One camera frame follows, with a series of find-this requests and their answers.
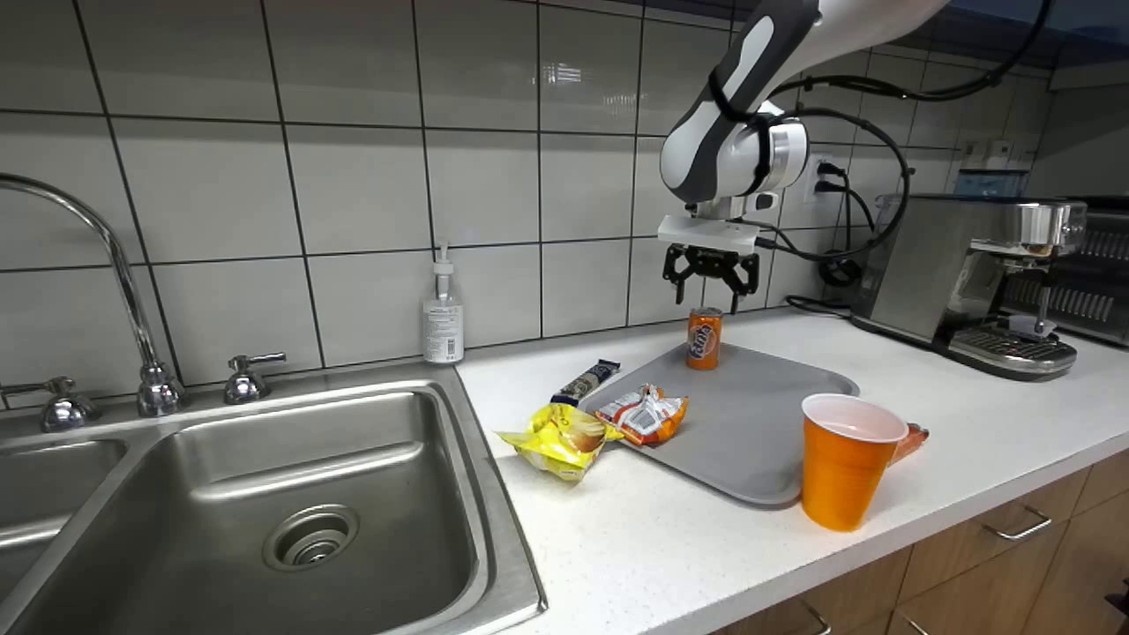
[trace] wooden cabinet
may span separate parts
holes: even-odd
[[[1129,451],[959,523],[727,635],[1119,635]]]
[[[1051,567],[1061,524],[1051,524],[990,561],[902,600],[888,621],[892,635],[1019,635]]]
[[[1126,493],[1129,490],[1129,451],[1106,457],[1106,462],[1097,462],[1086,475],[1086,490],[1081,499],[1081,510],[1115,499],[1115,493]]]
[[[911,557],[907,583],[902,583],[902,595],[917,595],[917,594],[924,594],[959,570],[969,570],[969,567],[1007,554],[1010,547],[1024,544],[1024,541],[1019,544],[1003,541],[996,534],[1012,535],[1012,534],[1038,524],[1039,520],[1064,523],[1084,482],[1086,482],[1084,471],[1064,475],[1051,488],[1039,488],[1027,499],[1015,499],[1003,507],[990,507],[987,514],[978,514],[969,523],[959,523],[959,524],[917,544],[914,557]]]
[[[907,550],[730,626],[727,635],[816,635],[827,629],[837,635],[881,635],[902,570]]]
[[[1084,510],[1070,523],[1038,595],[1031,635],[1119,635],[1126,615],[1103,595],[1129,580],[1129,451],[1089,471]]]

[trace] coffee machine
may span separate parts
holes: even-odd
[[[1084,233],[1081,200],[911,196],[868,260],[855,322],[990,375],[1058,379],[1077,348],[1048,316],[1048,266],[1081,252]],[[1010,275],[1039,280],[1038,312],[1003,306]]]

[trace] stainless steel sink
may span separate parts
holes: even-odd
[[[0,600],[43,557],[121,456],[123,448],[113,440],[57,440],[0,451]]]
[[[493,633],[542,606],[453,369],[280,390],[148,424],[162,434],[77,493],[83,507],[6,595],[0,633]]]

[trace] white countertop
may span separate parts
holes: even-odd
[[[493,430],[523,430],[601,357],[642,368],[680,327],[471,354],[457,375],[549,602],[520,633],[714,633],[1129,448],[1126,348],[1070,340],[1064,379],[1007,382],[822,313],[754,313],[722,340],[855,379],[932,430],[924,451],[884,471],[856,534],[817,529],[796,506],[745,507],[624,448],[569,488]]]

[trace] orange cup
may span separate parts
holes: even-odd
[[[907,424],[856,394],[804,397],[804,510],[837,534],[868,514],[877,479],[907,436]]]

